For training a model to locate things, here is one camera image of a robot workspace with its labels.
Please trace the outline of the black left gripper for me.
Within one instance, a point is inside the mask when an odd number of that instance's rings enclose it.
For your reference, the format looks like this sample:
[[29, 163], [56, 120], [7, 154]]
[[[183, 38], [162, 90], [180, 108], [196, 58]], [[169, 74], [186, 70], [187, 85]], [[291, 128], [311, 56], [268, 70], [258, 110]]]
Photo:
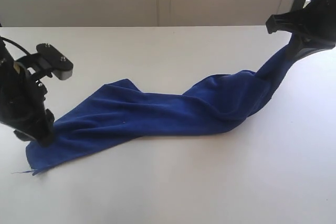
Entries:
[[23, 142], [48, 147], [54, 141], [54, 114], [45, 109], [46, 89], [1, 46], [1, 123], [11, 127]]

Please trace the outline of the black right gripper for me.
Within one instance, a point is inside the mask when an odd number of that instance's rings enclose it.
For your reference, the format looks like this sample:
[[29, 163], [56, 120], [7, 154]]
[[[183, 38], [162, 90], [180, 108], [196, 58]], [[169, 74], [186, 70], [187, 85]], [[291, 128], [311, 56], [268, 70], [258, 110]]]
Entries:
[[331, 50], [335, 47], [335, 0], [311, 0], [301, 10], [271, 15], [266, 28], [268, 34], [277, 31], [292, 33], [285, 48], [285, 62], [288, 64]]

